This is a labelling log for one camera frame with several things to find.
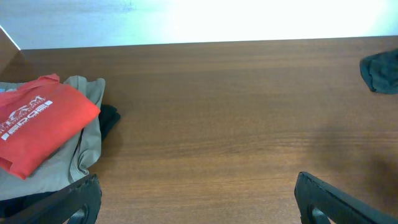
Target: teal cloth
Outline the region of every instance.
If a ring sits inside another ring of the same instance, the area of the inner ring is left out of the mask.
[[[398,49],[361,60],[361,75],[373,92],[398,93]]]

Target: wooden surface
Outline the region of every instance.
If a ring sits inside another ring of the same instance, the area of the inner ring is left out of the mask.
[[[17,54],[17,47],[0,28],[0,73]]]
[[[398,96],[359,60],[398,37],[23,51],[1,81],[107,81],[98,223],[299,223],[308,171],[398,218]]]

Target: white line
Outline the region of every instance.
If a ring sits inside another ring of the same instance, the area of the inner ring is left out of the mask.
[[[14,40],[8,35],[7,31],[0,25],[0,29],[7,35],[8,39],[11,40],[11,42],[17,47],[18,50],[21,50],[18,45],[14,42]]]

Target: white logo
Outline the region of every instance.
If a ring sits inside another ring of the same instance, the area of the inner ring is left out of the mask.
[[[0,124],[0,134],[4,133],[1,138],[3,140],[7,140],[7,138],[14,134],[20,127],[22,127],[28,120],[34,118],[43,110],[47,109],[51,104],[52,101],[48,100],[45,103],[39,105],[40,103],[44,102],[45,98],[40,96],[36,96],[28,105],[20,107],[18,110],[15,110],[10,114],[8,120]]]

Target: gray garment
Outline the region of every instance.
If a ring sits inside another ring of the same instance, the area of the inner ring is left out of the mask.
[[[102,78],[87,82],[84,77],[74,76],[65,83],[75,87],[98,107],[101,106],[105,89]],[[23,83],[1,83],[8,90]],[[60,190],[88,174],[87,168],[101,155],[101,131],[98,117],[74,135],[44,161],[26,180],[15,177],[0,168],[0,200],[31,194]]]

